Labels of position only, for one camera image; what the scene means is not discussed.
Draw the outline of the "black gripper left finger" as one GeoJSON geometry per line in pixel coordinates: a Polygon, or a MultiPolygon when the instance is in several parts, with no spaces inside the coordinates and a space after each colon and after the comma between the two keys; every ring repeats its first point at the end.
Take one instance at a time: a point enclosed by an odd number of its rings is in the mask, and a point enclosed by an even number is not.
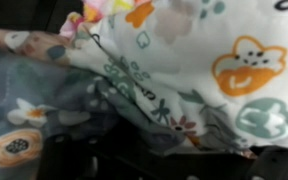
{"type": "Polygon", "coordinates": [[[49,137],[43,144],[37,180],[121,180],[113,156],[85,140],[67,134],[49,137]]]}

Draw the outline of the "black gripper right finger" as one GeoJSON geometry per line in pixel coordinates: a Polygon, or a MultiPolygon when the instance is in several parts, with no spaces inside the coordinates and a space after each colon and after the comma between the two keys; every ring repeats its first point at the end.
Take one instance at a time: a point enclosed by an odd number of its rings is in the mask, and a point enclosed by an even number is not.
{"type": "Polygon", "coordinates": [[[245,173],[243,180],[288,180],[288,149],[265,148],[245,173]]]}

